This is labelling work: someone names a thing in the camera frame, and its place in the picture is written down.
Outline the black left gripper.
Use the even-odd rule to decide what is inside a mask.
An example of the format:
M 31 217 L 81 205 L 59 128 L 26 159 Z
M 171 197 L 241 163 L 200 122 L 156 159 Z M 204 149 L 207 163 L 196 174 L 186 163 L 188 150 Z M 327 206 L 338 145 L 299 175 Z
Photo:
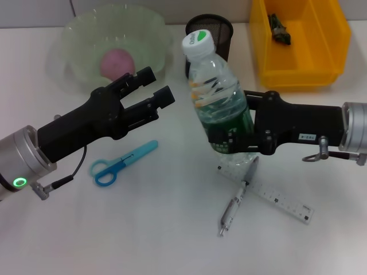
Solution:
M 119 140 L 128 132 L 157 120 L 158 108 L 164 109 L 175 102 L 168 86 L 125 110 L 120 102 L 140 86 L 155 81 L 152 69 L 147 66 L 136 75 L 126 73 L 107 88 L 94 90 L 82 106 L 37 131 L 40 150 L 55 163 L 97 139 Z

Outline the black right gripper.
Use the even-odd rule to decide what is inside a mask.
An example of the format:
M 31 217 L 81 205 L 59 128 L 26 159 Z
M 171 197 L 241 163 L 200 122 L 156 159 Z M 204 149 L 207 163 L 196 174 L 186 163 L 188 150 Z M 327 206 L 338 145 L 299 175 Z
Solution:
M 255 111 L 255 135 L 225 130 L 208 131 L 209 143 L 218 144 L 227 154 L 273 155 L 285 143 L 318 145 L 326 137 L 338 147 L 344 134 L 342 109 L 335 106 L 291 104 L 275 91 L 244 90 L 250 110 Z

